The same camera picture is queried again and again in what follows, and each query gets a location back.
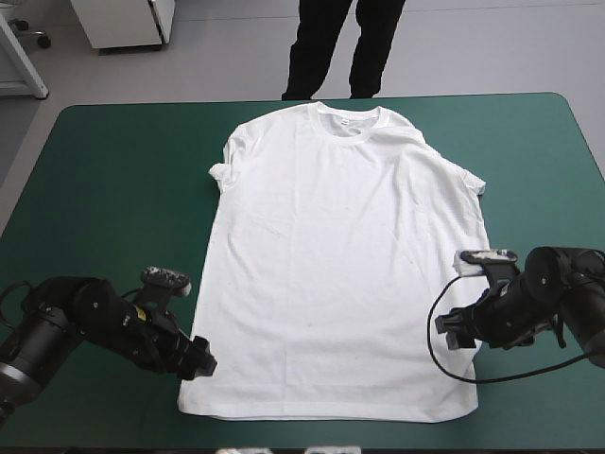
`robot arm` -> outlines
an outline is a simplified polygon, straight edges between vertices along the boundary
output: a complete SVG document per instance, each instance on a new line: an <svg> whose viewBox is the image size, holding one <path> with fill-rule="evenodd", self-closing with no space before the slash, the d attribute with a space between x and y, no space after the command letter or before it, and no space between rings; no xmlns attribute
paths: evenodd
<svg viewBox="0 0 605 454"><path fill-rule="evenodd" d="M141 280L144 285L133 292L132 302L101 279L54 277L30 287L22 322L0 345L0 427L18 406L42 392L82 341L153 372L185 380L213 374L216 361L208 341L189 340L166 309L172 296L189 293L189 277L149 267Z"/></svg>
<svg viewBox="0 0 605 454"><path fill-rule="evenodd" d="M490 287L476 303L435 320L448 348L475 347L475 339L492 348L531 345L545 329L555 332L563 348L566 324L591 362L605 367L605 353L598 354L605 352L605 253L536 248L524 272L516 259L505 250L457 253L458 275L485 275Z"/></svg>

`person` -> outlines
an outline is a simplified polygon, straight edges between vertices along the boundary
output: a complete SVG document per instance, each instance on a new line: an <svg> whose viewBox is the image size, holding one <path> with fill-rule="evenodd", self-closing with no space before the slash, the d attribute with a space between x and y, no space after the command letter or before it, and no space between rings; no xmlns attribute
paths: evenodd
<svg viewBox="0 0 605 454"><path fill-rule="evenodd" d="M349 76L351 97L380 91L397 23L406 0L358 0L355 18L361 27ZM325 80L338 34L353 0L300 0L296 42L282 99L310 99Z"/></svg>

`t-shirt sleeve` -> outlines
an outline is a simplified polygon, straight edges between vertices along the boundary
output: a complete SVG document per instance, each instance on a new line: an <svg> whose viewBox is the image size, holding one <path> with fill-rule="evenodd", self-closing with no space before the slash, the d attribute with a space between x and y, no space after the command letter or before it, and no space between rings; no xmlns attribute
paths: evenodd
<svg viewBox="0 0 605 454"><path fill-rule="evenodd" d="M234 186L241 178L251 155L252 140L245 125L238 126L223 148L223 163L214 164L208 173L218 183L220 192Z"/></svg>
<svg viewBox="0 0 605 454"><path fill-rule="evenodd" d="M474 173L471 173L462 167L459 167L459 169L461 171L460 176L462 177L464 184L466 184L466 186L478 196L482 195L485 192L486 183Z"/></svg>

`white object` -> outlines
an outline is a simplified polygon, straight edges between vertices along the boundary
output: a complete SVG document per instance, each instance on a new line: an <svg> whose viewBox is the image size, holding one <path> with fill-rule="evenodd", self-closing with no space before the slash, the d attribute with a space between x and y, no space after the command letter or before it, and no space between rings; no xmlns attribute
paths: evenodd
<svg viewBox="0 0 605 454"><path fill-rule="evenodd" d="M0 96L17 95L44 99L48 89L0 13Z"/></svg>
<svg viewBox="0 0 605 454"><path fill-rule="evenodd" d="M72 0L95 49L170 41L175 0Z"/></svg>
<svg viewBox="0 0 605 454"><path fill-rule="evenodd" d="M239 126L224 155L192 329L218 366L183 381L179 408L423 422L472 411L475 386L437 369L425 329L454 252L489 249L484 183L380 107L270 113ZM485 287L464 279L439 313ZM450 352L432 330L444 366L474 377L475 350Z"/></svg>
<svg viewBox="0 0 605 454"><path fill-rule="evenodd" d="M475 265L462 260L460 256L464 251L456 251L454 254L454 270L460 277L482 276L485 274L481 265Z"/></svg>

